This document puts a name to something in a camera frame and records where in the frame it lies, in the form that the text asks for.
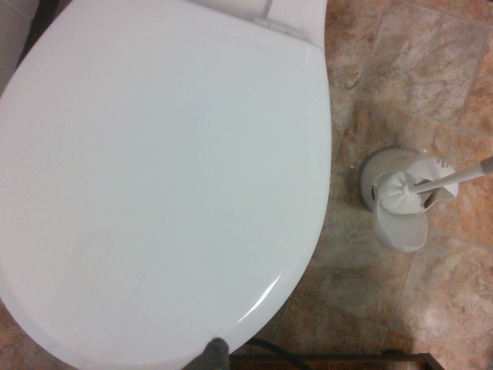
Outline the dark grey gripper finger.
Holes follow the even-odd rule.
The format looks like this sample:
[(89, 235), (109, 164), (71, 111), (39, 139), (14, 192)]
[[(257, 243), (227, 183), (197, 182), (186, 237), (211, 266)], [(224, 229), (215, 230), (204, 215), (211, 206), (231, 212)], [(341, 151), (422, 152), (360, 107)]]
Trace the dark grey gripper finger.
[(214, 338), (183, 370), (228, 370), (230, 369), (229, 346), (222, 338)]

